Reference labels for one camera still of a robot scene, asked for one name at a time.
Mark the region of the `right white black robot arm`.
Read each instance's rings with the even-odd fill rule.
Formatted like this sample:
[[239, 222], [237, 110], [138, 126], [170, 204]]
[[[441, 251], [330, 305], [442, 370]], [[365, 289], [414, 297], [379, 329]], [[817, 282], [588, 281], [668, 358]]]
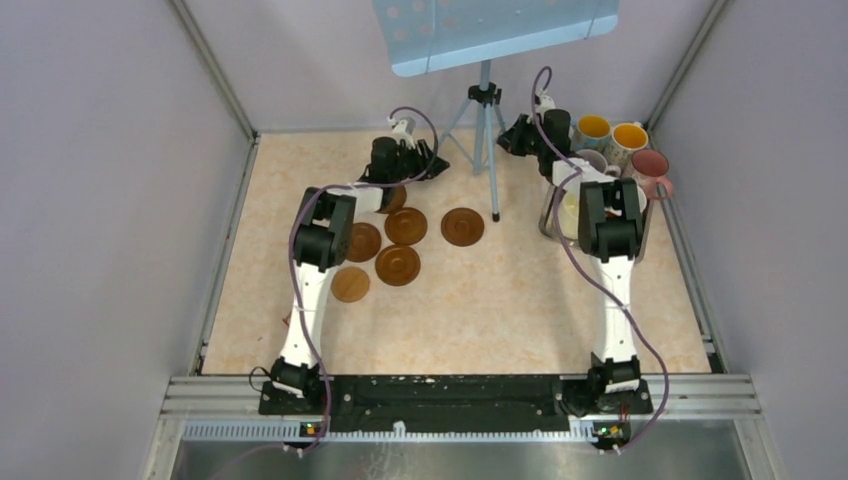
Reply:
[[631, 286], [645, 233], [645, 198], [634, 180], [571, 151], [570, 126], [570, 114], [562, 109], [522, 114], [497, 142], [515, 156], [536, 158], [551, 187], [557, 235], [575, 243], [595, 269], [585, 278], [600, 292], [603, 323], [586, 397], [594, 409], [612, 412], [641, 384], [636, 342], [642, 333], [631, 309]]

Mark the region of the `pink mug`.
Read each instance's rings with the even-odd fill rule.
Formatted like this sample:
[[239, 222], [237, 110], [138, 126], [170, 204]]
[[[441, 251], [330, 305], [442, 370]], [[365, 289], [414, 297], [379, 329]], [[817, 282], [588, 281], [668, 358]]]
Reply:
[[670, 163], [665, 155], [653, 149], [642, 149], [632, 155], [623, 176], [633, 179], [649, 200], [663, 200], [673, 194], [673, 184], [667, 177], [669, 170]]

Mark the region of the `light wooden coaster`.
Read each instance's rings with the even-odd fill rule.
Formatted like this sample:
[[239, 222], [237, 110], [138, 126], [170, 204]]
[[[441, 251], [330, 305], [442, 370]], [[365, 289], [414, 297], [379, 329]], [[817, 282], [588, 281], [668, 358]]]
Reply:
[[341, 268], [331, 283], [334, 297], [343, 303], [354, 303], [362, 300], [370, 290], [370, 277], [359, 267]]

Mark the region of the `metal tray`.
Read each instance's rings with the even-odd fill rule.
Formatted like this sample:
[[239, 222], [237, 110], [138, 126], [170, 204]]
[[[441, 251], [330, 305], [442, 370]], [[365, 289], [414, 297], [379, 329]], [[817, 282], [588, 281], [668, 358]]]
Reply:
[[[635, 261], [642, 256], [646, 214], [639, 212], [636, 182], [595, 170], [572, 154], [564, 159], [551, 153], [539, 160], [548, 184], [540, 231], [551, 239], [563, 237], [590, 256], [606, 263], [614, 257]], [[559, 230], [554, 198], [572, 192], [579, 197], [578, 240], [567, 240]]]

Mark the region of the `dark wooden coaster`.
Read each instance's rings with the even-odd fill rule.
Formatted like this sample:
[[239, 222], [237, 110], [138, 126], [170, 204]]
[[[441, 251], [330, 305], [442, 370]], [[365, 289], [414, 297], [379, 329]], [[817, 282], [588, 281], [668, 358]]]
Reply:
[[451, 245], [469, 247], [483, 237], [485, 222], [476, 210], [458, 207], [443, 215], [440, 230], [442, 237]]
[[384, 232], [394, 244], [415, 245], [426, 236], [428, 220], [420, 210], [402, 207], [386, 217]]
[[390, 191], [389, 202], [380, 210], [381, 214], [389, 215], [405, 206], [407, 191], [405, 186], [394, 187]]
[[378, 278], [385, 284], [395, 287], [413, 282], [419, 275], [421, 260], [411, 246], [391, 245], [381, 250], [375, 261]]
[[376, 226], [365, 222], [354, 223], [346, 259], [354, 263], [369, 261], [379, 253], [381, 245], [381, 233]]

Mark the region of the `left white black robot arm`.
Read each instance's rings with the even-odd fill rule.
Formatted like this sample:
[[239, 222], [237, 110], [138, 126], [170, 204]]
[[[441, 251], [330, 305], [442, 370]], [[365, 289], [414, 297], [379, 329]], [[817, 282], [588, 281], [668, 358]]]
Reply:
[[270, 384], [295, 412], [314, 410], [322, 395], [319, 337], [332, 279], [353, 245], [355, 217], [385, 209], [398, 188], [449, 167], [424, 140], [382, 136], [356, 181], [305, 190], [287, 253], [294, 290], [289, 327], [270, 372]]

